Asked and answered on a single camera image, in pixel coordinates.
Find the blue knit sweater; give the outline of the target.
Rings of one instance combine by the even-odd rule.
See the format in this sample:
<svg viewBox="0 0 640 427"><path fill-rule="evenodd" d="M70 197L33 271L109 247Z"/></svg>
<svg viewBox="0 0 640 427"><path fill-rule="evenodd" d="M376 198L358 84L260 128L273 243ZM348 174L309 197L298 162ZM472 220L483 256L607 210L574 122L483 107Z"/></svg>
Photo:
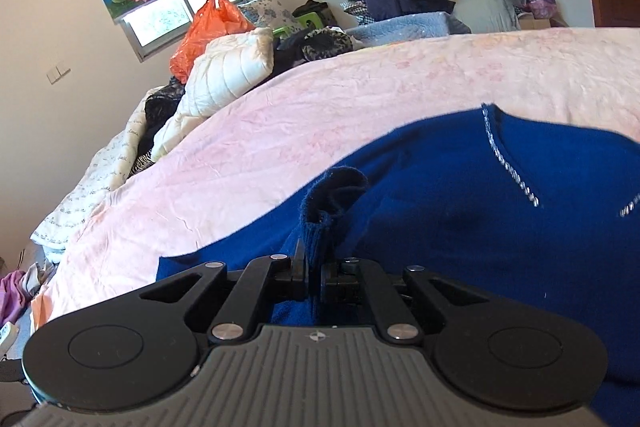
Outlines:
<svg viewBox="0 0 640 427"><path fill-rule="evenodd" d="M639 421L639 147L495 105L407 124L319 174L250 225L163 257L164 279L209 261L232 270L303 247L312 267L357 257L422 267L569 317L608 349L593 399Z"/></svg>

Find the pink bed blanket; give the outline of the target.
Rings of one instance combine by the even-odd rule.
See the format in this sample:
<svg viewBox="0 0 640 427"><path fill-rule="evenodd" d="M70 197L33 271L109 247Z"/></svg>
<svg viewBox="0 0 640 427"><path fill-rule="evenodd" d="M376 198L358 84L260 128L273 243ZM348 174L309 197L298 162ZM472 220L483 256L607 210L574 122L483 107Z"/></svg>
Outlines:
<svg viewBox="0 0 640 427"><path fill-rule="evenodd" d="M638 30L454 35L294 67L108 194L32 302L32 326L152 283L160 258L245 227L404 124L484 103L637 138Z"/></svg>

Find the white script print quilt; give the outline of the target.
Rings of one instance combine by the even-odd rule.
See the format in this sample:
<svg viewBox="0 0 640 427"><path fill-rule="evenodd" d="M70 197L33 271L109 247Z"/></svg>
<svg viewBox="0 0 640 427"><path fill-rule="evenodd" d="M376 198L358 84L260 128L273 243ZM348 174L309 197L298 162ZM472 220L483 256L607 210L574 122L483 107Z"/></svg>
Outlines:
<svg viewBox="0 0 640 427"><path fill-rule="evenodd" d="M67 244L86 225L94 208L128 179L146 128L145 102L158 90L160 87L145 93L124 130L94 154L73 190L32 232L30 240L42 248L50 262L55 265L61 262Z"/></svg>

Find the black patterned garment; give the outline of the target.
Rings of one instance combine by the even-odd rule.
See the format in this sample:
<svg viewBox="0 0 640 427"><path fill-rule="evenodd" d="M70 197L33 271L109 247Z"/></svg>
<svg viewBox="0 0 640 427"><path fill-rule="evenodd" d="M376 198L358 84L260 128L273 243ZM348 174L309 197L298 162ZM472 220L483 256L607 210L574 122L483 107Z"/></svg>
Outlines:
<svg viewBox="0 0 640 427"><path fill-rule="evenodd" d="M153 165L151 150L155 135L176 113L183 95L184 84L176 77L171 77L166 86L161 87L146 99L144 104L145 127L138 144L138 155L129 173L130 178Z"/></svg>

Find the white quilted jacket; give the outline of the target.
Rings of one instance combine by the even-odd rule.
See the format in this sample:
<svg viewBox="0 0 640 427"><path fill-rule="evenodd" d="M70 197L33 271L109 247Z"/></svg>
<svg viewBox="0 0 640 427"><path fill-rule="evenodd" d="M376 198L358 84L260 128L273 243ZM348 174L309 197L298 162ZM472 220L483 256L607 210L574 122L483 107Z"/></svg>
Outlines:
<svg viewBox="0 0 640 427"><path fill-rule="evenodd" d="M211 41L194 61L176 113L156 132L157 162L206 119L267 79L273 70L273 32L257 28Z"/></svg>

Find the leopard print garment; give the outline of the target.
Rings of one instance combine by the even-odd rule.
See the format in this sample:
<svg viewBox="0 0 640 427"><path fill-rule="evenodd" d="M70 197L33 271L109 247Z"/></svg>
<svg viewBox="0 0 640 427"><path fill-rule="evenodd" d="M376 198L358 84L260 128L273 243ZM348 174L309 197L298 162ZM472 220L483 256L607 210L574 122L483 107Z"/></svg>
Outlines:
<svg viewBox="0 0 640 427"><path fill-rule="evenodd" d="M280 75L297 65L336 57L353 49L352 38L344 31L307 28L274 46L272 72Z"/></svg>

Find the green item on bed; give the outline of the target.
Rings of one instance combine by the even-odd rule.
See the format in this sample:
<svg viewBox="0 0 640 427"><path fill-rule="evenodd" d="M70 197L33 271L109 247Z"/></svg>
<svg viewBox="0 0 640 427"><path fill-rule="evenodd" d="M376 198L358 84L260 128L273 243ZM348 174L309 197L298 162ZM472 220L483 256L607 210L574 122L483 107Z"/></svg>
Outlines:
<svg viewBox="0 0 640 427"><path fill-rule="evenodd" d="M283 26L273 31L273 37L285 39L295 35L304 29L320 29L324 27L322 19L316 12L310 12L302 16L296 17L296 23L293 25Z"/></svg>

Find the orange plastic bag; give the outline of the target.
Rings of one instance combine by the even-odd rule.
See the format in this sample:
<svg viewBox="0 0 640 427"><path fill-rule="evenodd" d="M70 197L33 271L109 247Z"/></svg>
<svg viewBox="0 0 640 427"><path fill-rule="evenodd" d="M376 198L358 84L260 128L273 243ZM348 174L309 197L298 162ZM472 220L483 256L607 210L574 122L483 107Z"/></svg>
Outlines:
<svg viewBox="0 0 640 427"><path fill-rule="evenodd" d="M229 0L207 0L195 13L193 22L169 61L172 77L186 84L195 60L213 40L251 31L255 26Z"/></svg>

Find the light blue folded blanket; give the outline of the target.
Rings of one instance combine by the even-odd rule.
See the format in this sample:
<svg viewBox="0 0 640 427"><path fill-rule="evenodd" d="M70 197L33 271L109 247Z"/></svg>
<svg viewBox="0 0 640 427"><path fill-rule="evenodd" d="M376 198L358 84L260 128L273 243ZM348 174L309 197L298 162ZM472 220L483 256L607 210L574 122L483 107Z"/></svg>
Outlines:
<svg viewBox="0 0 640 427"><path fill-rule="evenodd" d="M468 26L446 12L403 15L346 30L366 48L470 33Z"/></svg>

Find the clear plastic storage bag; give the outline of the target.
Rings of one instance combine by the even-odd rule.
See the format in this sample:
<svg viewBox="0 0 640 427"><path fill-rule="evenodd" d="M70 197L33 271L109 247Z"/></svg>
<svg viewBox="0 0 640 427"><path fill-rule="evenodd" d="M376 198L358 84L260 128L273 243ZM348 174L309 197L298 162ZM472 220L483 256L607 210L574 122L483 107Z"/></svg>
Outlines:
<svg viewBox="0 0 640 427"><path fill-rule="evenodd" d="M465 24L473 34L518 31L516 8L520 0L450 0L452 16Z"/></svg>

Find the window with grey frame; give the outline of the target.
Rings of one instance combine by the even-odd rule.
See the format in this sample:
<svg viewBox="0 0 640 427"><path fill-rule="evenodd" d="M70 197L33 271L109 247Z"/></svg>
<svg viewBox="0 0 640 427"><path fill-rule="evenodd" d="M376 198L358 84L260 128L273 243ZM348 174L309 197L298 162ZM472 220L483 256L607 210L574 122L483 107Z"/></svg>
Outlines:
<svg viewBox="0 0 640 427"><path fill-rule="evenodd" d="M154 0L119 19L140 62L179 41L207 0ZM246 0L229 0L234 4Z"/></svg>

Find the white wall switch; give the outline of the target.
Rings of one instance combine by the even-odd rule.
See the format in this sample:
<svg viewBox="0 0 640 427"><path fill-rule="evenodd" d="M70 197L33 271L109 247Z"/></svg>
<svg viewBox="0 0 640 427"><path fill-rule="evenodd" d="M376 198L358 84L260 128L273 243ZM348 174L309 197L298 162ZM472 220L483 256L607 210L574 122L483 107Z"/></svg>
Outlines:
<svg viewBox="0 0 640 427"><path fill-rule="evenodd" d="M50 84L55 84L70 73L70 68L65 63L58 63L47 70L46 76Z"/></svg>

